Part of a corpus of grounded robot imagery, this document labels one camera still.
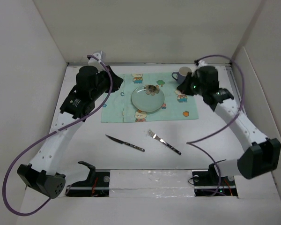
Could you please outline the purple ceramic mug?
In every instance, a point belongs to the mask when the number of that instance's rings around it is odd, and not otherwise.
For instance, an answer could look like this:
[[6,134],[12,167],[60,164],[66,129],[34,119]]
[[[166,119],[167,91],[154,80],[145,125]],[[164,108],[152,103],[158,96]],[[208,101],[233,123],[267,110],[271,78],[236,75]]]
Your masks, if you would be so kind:
[[188,73],[192,73],[189,67],[181,67],[177,72],[173,72],[171,76],[178,84],[182,84]]

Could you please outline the green cartoon print cloth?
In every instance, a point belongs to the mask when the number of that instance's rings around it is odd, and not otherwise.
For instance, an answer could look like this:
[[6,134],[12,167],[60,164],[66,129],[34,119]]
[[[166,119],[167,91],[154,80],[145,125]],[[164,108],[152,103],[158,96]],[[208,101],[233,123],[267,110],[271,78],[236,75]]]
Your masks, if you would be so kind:
[[[198,111],[194,97],[177,90],[177,82],[171,73],[121,74],[123,83],[118,91],[112,93],[103,105],[102,123],[130,123],[162,120],[195,120]],[[142,85],[158,85],[165,95],[165,102],[155,112],[144,112],[131,102],[132,92]]]

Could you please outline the green floral plate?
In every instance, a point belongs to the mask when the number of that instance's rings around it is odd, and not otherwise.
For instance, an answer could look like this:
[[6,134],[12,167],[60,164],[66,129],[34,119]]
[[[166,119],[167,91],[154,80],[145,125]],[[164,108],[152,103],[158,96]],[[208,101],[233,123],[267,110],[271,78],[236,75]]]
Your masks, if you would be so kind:
[[142,85],[132,92],[131,102],[138,110],[152,113],[162,107],[165,95],[158,85]]

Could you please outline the black handled table knife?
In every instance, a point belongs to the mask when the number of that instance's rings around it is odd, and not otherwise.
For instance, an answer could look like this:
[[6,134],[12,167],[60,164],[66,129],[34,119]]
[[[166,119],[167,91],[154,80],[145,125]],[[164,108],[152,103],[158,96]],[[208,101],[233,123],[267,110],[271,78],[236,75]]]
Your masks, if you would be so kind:
[[111,136],[109,136],[109,135],[105,135],[105,136],[108,137],[109,139],[111,139],[111,140],[114,141],[114,142],[117,142],[117,143],[120,143],[120,144],[124,144],[124,145],[126,145],[126,146],[131,147],[131,148],[134,148],[134,149],[137,149],[137,150],[139,150],[139,151],[145,152],[145,149],[143,149],[143,148],[141,148],[141,147],[138,147],[138,146],[133,145],[133,144],[128,143],[128,142],[124,142],[124,141],[122,141],[122,140],[119,140],[119,139],[117,139],[117,138],[111,137]]

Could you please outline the silver fork black handle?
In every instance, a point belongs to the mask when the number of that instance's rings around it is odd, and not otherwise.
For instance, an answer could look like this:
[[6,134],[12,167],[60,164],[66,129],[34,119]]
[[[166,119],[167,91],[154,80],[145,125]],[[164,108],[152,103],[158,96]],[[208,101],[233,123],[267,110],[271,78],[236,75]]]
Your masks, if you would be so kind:
[[165,145],[166,147],[168,147],[169,149],[171,149],[172,151],[174,151],[175,153],[177,153],[178,155],[181,155],[181,152],[178,151],[176,148],[174,148],[173,146],[171,146],[169,143],[167,143],[165,140],[163,140],[162,138],[160,138],[157,134],[155,134],[151,129],[149,129],[147,131],[147,134],[149,136],[151,136],[153,139],[157,140],[158,142],[162,143],[163,145]]

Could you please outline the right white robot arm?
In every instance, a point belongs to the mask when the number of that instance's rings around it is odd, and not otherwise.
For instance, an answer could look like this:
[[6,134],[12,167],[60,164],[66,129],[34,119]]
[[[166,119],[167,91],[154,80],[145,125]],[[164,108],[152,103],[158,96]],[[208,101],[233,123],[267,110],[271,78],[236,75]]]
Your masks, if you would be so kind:
[[199,61],[194,72],[188,73],[177,88],[186,95],[200,95],[203,101],[227,123],[240,142],[244,153],[239,159],[211,164],[207,179],[217,185],[224,177],[241,175],[250,180],[277,169],[281,151],[278,139],[270,139],[248,119],[234,96],[220,88],[218,71]]

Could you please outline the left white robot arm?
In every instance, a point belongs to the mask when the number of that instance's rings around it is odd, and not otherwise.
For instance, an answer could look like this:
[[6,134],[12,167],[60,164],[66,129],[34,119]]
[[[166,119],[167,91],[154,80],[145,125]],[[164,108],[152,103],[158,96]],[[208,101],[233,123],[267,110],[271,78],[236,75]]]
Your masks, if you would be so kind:
[[95,181],[96,168],[79,161],[69,170],[60,169],[59,163],[75,132],[85,122],[85,116],[94,111],[95,101],[104,93],[116,92],[123,83],[107,67],[98,71],[94,66],[83,66],[76,75],[76,84],[60,107],[53,125],[54,135],[47,138],[38,153],[27,164],[21,164],[17,174],[31,189],[54,199],[63,189],[80,182],[90,186]]

